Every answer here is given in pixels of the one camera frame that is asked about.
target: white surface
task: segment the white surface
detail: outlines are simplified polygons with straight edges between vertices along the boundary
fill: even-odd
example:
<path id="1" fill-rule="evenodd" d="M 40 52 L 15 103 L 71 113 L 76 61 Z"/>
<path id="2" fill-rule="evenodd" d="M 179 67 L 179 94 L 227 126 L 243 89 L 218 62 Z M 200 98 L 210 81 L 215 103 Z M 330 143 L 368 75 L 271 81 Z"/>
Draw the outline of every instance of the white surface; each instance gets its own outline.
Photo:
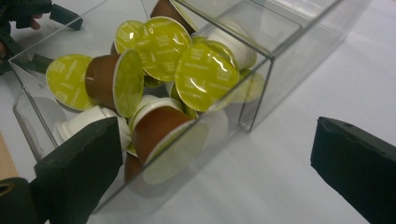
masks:
<path id="1" fill-rule="evenodd" d="M 319 116 L 396 146 L 395 12 L 395 1 L 374 0 L 346 41 L 272 115 L 144 223 L 366 223 L 309 159 Z M 12 74 L 0 77 L 0 131 L 20 175 L 31 180 L 35 159 L 12 113 L 17 92 Z"/>

